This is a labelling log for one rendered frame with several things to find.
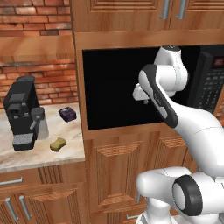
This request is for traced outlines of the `wooden wall shelf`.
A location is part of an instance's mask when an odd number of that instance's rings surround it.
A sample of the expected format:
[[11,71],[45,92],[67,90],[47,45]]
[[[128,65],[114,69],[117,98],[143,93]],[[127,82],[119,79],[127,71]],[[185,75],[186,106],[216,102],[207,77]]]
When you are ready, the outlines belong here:
[[37,60],[70,60],[75,56],[71,36],[0,38],[3,63]]

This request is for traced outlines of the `wooden base cupboard door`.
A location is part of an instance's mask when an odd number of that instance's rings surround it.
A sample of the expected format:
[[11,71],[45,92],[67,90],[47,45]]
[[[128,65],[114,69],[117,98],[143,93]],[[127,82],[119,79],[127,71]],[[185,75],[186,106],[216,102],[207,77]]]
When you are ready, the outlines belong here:
[[[19,196],[31,214],[26,218]],[[83,182],[20,188],[15,198],[26,224],[89,224],[87,189]]]
[[11,213],[6,206],[5,198],[3,196],[0,196],[0,224],[16,224],[11,217]]

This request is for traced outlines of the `black built-in microwave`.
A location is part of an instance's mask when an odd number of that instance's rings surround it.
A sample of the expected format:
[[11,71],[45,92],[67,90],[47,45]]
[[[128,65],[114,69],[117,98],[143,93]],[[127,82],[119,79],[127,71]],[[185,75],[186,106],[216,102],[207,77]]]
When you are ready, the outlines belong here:
[[[82,52],[89,130],[162,121],[151,101],[136,101],[132,96],[140,70],[154,62],[158,51],[149,47]],[[183,46],[181,59],[189,81],[171,99],[214,112],[224,85],[224,45]]]

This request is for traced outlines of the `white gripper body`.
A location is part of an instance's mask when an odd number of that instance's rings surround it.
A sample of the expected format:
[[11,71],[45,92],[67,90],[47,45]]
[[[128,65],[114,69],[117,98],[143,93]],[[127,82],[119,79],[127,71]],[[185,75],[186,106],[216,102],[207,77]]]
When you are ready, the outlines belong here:
[[141,86],[139,83],[136,84],[135,89],[133,91],[133,98],[136,101],[145,101],[145,100],[149,100],[149,96],[142,90]]

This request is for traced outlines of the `dark purple box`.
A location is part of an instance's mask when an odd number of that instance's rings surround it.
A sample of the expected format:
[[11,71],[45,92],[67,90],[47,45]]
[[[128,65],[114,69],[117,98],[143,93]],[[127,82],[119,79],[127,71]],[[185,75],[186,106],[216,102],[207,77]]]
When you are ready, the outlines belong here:
[[60,109],[59,115],[66,123],[71,122],[77,118],[76,112],[70,107]]

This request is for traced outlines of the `wooden wall cupboard door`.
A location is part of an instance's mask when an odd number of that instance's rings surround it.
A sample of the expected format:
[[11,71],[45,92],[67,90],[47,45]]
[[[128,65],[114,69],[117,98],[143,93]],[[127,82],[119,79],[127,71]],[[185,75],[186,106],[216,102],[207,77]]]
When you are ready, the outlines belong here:
[[185,16],[179,14],[180,0],[173,0],[170,30],[213,30],[224,29],[224,0],[187,0]]
[[147,32],[169,28],[164,0],[70,0],[76,32]]

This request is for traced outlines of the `wooden drawer front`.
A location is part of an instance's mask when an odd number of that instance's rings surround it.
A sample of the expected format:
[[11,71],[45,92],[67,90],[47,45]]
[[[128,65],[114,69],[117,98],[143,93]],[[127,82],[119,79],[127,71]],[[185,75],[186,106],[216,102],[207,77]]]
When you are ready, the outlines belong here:
[[145,208],[146,204],[143,203],[92,212],[90,214],[91,224],[135,224],[137,219],[127,220],[126,215],[139,215]]
[[56,164],[21,171],[0,173],[0,182],[23,178],[22,183],[2,185],[0,193],[17,190],[20,187],[47,185],[47,184],[74,184],[83,182],[86,187],[85,162],[71,164]]

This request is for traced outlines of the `wooden tall cupboard door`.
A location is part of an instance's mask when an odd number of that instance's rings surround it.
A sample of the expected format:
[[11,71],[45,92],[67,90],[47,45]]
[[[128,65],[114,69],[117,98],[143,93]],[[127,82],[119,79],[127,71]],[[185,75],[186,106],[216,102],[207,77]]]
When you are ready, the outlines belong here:
[[90,211],[134,204],[136,178],[151,168],[157,132],[84,141]]
[[155,169],[183,166],[191,173],[198,169],[196,161],[186,146],[186,142],[180,136],[160,138],[157,144],[157,155],[154,164]]

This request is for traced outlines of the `yellow sponge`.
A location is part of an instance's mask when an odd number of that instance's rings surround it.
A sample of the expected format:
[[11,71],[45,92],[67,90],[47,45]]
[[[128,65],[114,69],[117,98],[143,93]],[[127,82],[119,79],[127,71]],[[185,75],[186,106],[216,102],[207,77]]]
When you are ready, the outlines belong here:
[[56,141],[50,144],[50,149],[52,151],[59,151],[66,144],[67,144],[67,141],[64,138],[59,137]]

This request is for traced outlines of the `black coffee machine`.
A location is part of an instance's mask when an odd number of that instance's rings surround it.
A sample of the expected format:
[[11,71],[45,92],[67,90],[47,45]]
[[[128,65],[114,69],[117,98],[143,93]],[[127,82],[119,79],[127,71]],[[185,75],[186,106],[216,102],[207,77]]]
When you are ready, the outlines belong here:
[[31,150],[36,140],[49,137],[45,109],[39,106],[33,76],[17,78],[5,96],[3,106],[13,133],[14,151]]

